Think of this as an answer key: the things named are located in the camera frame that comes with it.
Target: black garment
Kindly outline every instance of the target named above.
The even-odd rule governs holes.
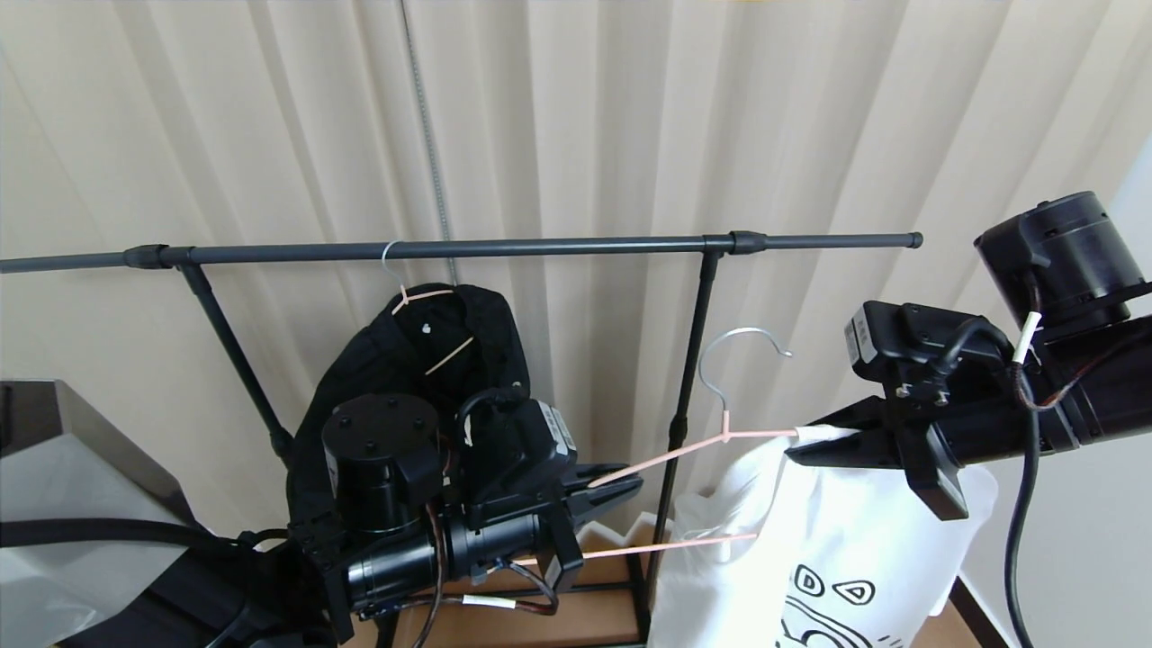
[[[332,485],[320,431],[332,410],[367,393],[409,393],[440,413],[440,430],[450,432],[456,410],[471,394],[520,382],[530,390],[524,348],[503,296],[477,286],[425,284],[409,296],[454,291],[410,302],[393,317],[400,295],[361,330],[320,378],[304,414],[288,470],[288,510],[302,520],[332,508]],[[469,337],[476,339],[425,376]]]

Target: clothes rack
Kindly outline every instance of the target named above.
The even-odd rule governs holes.
[[[729,232],[695,236],[614,236],[585,239],[511,239],[487,241],[406,241],[395,242],[388,250],[389,259],[403,258],[477,258],[510,256],[560,256],[604,254],[672,254],[700,255],[699,280],[688,336],[684,371],[680,382],[676,410],[668,424],[668,451],[683,446],[688,436],[688,407],[692,395],[696,363],[704,337],[712,286],[717,269],[725,255],[744,256],[766,250],[833,249],[833,248],[918,248],[924,238],[917,232],[907,234],[823,234],[770,236],[757,232]],[[290,263],[311,261],[373,261],[379,263],[388,242],[305,243],[274,246],[173,247],[146,244],[116,253],[59,255],[0,259],[0,274],[46,272],[97,268],[132,268],[139,270],[179,270],[196,295],[209,323],[252,399],[260,419],[268,429],[273,451],[288,457],[291,435],[280,424],[259,378],[252,371],[228,318],[212,293],[212,285],[204,273],[204,265],[243,263]],[[652,542],[659,543],[668,523],[672,493],[676,482],[677,460],[665,465],[664,482],[657,506],[655,529]],[[639,643],[647,640],[650,601],[655,592],[660,553],[653,552],[647,573],[639,568],[639,560],[629,559],[629,581],[609,586],[629,589],[636,610]]]

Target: silver hook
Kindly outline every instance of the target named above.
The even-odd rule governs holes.
[[[402,242],[403,241],[399,241],[399,240],[396,240],[396,241],[388,241],[388,244],[384,247],[384,254],[380,255],[380,265],[384,266],[384,271],[387,272],[388,274],[392,274],[392,277],[396,279],[396,282],[400,284],[401,288],[404,287],[404,278],[401,277],[399,273],[396,273],[395,270],[388,268],[388,250],[392,249],[392,246],[395,246],[396,243],[402,243]]]
[[[772,336],[772,332],[768,331],[767,329],[759,329],[757,326],[742,326],[740,329],[733,329],[732,331],[728,331],[726,333],[720,333],[719,336],[717,336],[717,339],[712,340],[711,342],[708,342],[708,346],[704,347],[704,353],[700,354],[700,359],[696,362],[696,372],[700,376],[700,382],[704,383],[704,386],[707,387],[710,391],[712,391],[712,393],[720,397],[720,405],[723,406],[725,409],[728,409],[728,398],[723,394],[722,391],[720,391],[720,387],[715,386],[714,384],[708,382],[707,378],[704,377],[704,360],[708,356],[708,353],[711,353],[712,349],[718,344],[734,336],[738,336],[741,333],[760,333],[761,336],[766,336],[768,340],[772,341],[772,346],[775,347],[776,353],[779,353],[785,357],[793,356],[790,351],[786,348],[780,348],[780,344],[776,342],[776,339]]]

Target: curtain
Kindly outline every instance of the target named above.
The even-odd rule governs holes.
[[[721,263],[706,339],[764,326],[795,353],[741,338],[708,359],[734,429],[802,424],[872,393],[841,341],[864,300],[1011,326],[971,241],[1041,199],[1112,198],[1152,130],[1150,44],[1145,0],[5,2],[0,253],[923,232]],[[455,270],[508,297],[581,459],[624,461],[667,444],[698,263]],[[397,289],[373,262],[207,273],[290,430]],[[283,468],[175,272],[0,286],[5,376],[68,380],[217,530],[283,522]],[[689,439],[718,421],[698,386]],[[687,458],[677,487],[748,447]],[[617,521],[654,506],[645,476]]]

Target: printed graphic on shirt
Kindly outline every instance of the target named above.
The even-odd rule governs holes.
[[[808,565],[797,565],[793,574],[795,593],[785,600],[780,619],[780,639],[775,648],[905,648],[904,642],[892,635],[869,640],[847,624],[817,610],[831,589],[838,600],[852,605],[867,605],[876,597],[876,585],[857,579],[825,586],[824,579]]]

